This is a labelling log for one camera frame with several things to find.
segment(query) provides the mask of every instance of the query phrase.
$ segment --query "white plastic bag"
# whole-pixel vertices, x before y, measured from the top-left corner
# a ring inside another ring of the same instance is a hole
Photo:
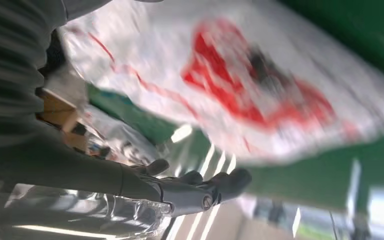
[[[63,31],[86,81],[201,127],[242,162],[384,134],[384,75],[273,1],[115,0]]]

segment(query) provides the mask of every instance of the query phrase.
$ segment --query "transparent plastic cover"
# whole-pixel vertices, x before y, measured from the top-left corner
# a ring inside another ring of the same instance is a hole
[[[159,202],[26,184],[8,187],[0,183],[0,240],[143,239],[158,235],[170,221],[170,206]]]

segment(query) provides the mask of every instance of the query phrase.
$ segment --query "gray fabric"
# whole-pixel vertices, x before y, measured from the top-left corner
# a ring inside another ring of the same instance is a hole
[[[75,152],[35,118],[44,108],[35,95],[44,84],[37,68],[46,62],[51,32],[67,22],[67,7],[79,16],[104,1],[82,0],[76,9],[78,2],[0,0],[0,180],[118,195],[121,165]]]
[[[65,6],[67,21],[81,17],[90,13],[111,0],[62,0]]]

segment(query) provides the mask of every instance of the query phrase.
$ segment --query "metal screw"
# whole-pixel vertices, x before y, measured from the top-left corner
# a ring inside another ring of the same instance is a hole
[[[205,196],[204,199],[202,200],[202,206],[204,210],[210,209],[212,204],[213,204],[213,198],[208,195]]]

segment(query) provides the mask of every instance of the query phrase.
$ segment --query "gray robotic hand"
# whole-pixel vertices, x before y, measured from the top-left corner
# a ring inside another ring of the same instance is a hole
[[[169,167],[167,161],[159,159],[148,166],[127,167],[128,177],[138,178],[144,185],[126,185],[121,195],[128,198],[148,199],[171,206],[171,216],[178,217],[206,211],[211,207],[238,197],[251,182],[252,177],[245,169],[235,169],[232,173],[221,172],[208,181],[196,171],[181,177],[157,176]]]

